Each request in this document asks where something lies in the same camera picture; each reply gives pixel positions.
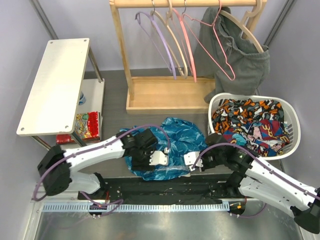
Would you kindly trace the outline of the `blue patterned shorts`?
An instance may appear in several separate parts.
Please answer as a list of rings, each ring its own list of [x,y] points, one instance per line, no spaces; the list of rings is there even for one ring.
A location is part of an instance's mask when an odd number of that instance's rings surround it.
[[[153,171],[134,170],[132,157],[124,158],[129,171],[145,181],[166,181],[188,175],[190,171],[185,165],[184,155],[199,152],[208,147],[204,134],[194,123],[177,117],[165,118],[159,128],[145,124],[140,129],[137,126],[134,126],[133,129],[133,136],[145,129],[150,129],[158,141],[155,146],[157,151],[163,151],[168,146],[167,139],[170,140],[168,165],[166,166],[157,165]]]

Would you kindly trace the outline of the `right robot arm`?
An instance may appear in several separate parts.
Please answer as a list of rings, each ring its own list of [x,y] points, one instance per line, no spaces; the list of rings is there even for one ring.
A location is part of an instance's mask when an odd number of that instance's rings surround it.
[[[219,165],[232,170],[226,193],[258,199],[293,218],[304,230],[320,232],[320,190],[294,179],[246,147],[228,143],[216,133],[206,139],[208,147],[195,162],[202,167]]]

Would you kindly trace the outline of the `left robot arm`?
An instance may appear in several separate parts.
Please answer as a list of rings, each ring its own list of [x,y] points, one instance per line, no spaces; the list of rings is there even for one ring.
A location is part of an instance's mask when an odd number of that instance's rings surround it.
[[[64,191],[83,192],[100,200],[108,191],[103,177],[95,172],[82,173],[81,170],[107,160],[131,157],[137,161],[140,170],[153,170],[150,158],[155,153],[158,140],[150,129],[132,135],[122,131],[117,135],[92,145],[73,149],[62,149],[60,145],[51,147],[37,166],[40,180],[33,196],[40,186],[46,196],[56,196]]]

